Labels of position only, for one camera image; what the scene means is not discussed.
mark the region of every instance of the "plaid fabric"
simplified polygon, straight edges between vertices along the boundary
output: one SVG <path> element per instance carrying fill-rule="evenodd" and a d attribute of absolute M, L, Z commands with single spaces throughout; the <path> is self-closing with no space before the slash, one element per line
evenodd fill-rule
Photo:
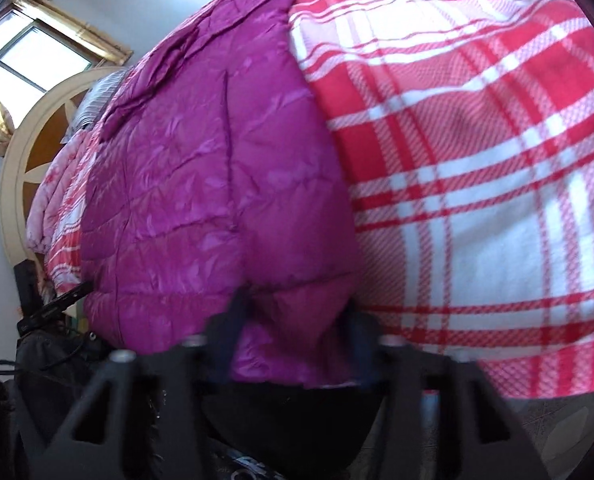
<path fill-rule="evenodd" d="M 84 155 L 66 190 L 44 266 L 58 295 L 81 283 L 81 217 L 86 208 L 86 184 L 99 147 L 99 121 L 86 140 Z"/>
<path fill-rule="evenodd" d="M 594 390 L 594 30 L 573 0 L 297 0 L 291 42 L 349 181 L 363 306 L 481 359 L 503 395 Z M 58 290 L 95 146 L 50 250 Z"/>

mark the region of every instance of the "floor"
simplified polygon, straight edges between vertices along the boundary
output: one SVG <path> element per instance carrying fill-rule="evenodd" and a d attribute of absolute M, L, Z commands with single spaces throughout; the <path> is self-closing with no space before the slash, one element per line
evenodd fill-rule
<path fill-rule="evenodd" d="M 551 478 L 565 480 L 594 441 L 594 394 L 565 399 L 509 400 L 509 404 L 522 421 Z M 349 468 L 351 480 L 367 477 L 382 416 L 383 411 Z M 431 424 L 424 430 L 422 446 L 421 480 L 433 480 L 437 431 Z"/>

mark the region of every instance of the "black bracket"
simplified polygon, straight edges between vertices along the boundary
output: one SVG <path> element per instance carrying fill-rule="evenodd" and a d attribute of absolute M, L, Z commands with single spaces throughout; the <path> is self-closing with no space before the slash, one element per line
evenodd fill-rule
<path fill-rule="evenodd" d="M 59 319 L 64 310 L 72 304 L 75 304 L 81 298 L 90 294 L 92 291 L 92 282 L 81 283 L 72 288 L 69 292 L 59 296 L 38 310 L 35 310 L 30 316 L 23 317 L 17 323 L 19 337 L 23 337 L 27 333 L 32 332 L 32 330 L 40 329 L 51 321 Z"/>
<path fill-rule="evenodd" d="M 146 478 L 145 460 L 134 463 L 133 453 L 126 462 L 126 450 L 147 438 L 148 423 L 136 410 L 141 394 L 157 392 L 159 439 L 152 453 L 161 458 L 159 478 L 215 480 L 199 399 L 210 383 L 228 380 L 234 342 L 250 305 L 240 290 L 205 335 L 190 336 L 167 352 L 113 352 L 45 452 L 30 464 L 32 478 L 58 480 L 64 471 L 70 480 Z M 371 480 L 419 479 L 424 390 L 440 394 L 436 480 L 549 479 L 528 436 L 476 364 L 380 336 L 376 320 L 352 307 L 343 330 L 359 387 L 387 395 Z"/>

